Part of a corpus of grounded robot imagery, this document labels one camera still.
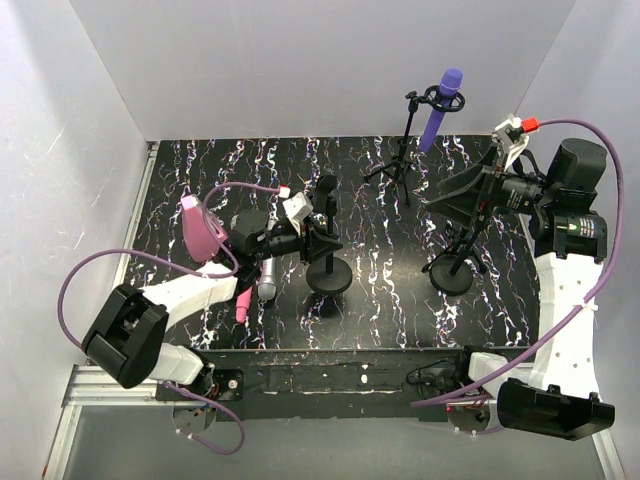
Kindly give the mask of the round base stand with clip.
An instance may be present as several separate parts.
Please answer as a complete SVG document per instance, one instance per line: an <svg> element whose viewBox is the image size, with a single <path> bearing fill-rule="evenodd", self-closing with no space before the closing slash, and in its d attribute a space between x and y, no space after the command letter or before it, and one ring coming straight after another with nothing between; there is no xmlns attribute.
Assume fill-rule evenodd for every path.
<svg viewBox="0 0 640 480"><path fill-rule="evenodd" d="M337 186L337 177L333 174L321 175L311 195L313 212L326 219L321 226L313 220L305 223L309 266L306 270L306 282L312 291L327 296L336 296L345 292L351 285L353 275L351 267L334 254L343 248L334 232L334 217L337 214L337 201L333 190Z"/></svg>

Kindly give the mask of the silver microphone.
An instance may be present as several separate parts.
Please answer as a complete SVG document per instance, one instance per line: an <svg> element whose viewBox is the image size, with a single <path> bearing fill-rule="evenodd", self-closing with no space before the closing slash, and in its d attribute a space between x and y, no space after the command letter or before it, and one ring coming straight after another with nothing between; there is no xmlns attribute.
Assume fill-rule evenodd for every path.
<svg viewBox="0 0 640 480"><path fill-rule="evenodd" d="M257 289L258 297L262 301L268 302L276 297L276 260L274 258L265 259L262 262L261 276L257 282Z"/></svg>

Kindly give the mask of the purple microphone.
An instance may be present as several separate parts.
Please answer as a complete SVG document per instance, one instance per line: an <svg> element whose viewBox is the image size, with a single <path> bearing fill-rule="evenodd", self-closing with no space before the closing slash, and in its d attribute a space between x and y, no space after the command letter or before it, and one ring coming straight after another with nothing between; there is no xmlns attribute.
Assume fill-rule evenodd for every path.
<svg viewBox="0 0 640 480"><path fill-rule="evenodd" d="M436 140L440 126L447 113L456 113L465 106L465 98L460 93L464 74L457 68L445 71L438 85L429 87L424 95L424 102L432 107L424 132L419 143L419 150L427 153Z"/></svg>

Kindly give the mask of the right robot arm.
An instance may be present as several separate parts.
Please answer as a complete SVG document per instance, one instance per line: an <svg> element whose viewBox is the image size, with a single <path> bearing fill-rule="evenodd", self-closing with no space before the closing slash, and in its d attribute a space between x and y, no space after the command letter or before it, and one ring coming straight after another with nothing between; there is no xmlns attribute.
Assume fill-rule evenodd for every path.
<svg viewBox="0 0 640 480"><path fill-rule="evenodd" d="M614 406L602 401L593 361L596 304L586 296L603 273L607 225L592 210L607 151L589 140L563 140L546 174L512 171L492 145L471 167L438 183L428 209L460 225L448 245L423 270L447 295L466 293L473 282L468 258L496 214L529 216L540 283L539 338L530 371L483 347L464 350L457 369L469 384L496 373L484 390L497 401L501 426L575 441L611 427Z"/></svg>

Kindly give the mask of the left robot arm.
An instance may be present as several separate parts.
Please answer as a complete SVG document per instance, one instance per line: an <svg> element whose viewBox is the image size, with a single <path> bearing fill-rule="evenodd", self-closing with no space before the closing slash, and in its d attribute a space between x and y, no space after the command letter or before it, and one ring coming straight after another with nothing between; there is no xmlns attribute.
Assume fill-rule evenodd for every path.
<svg viewBox="0 0 640 480"><path fill-rule="evenodd" d="M238 297L261 275L268 258L296 253L312 263L341 249L337 234L305 217L271 222L260 210L245 210L231 223L225 246L196 274L138 289L115 287L85 334L81 349L125 389L145 380L172 382L202 396L214 387L214 365L195 349L165 342L168 329L214 304Z"/></svg>

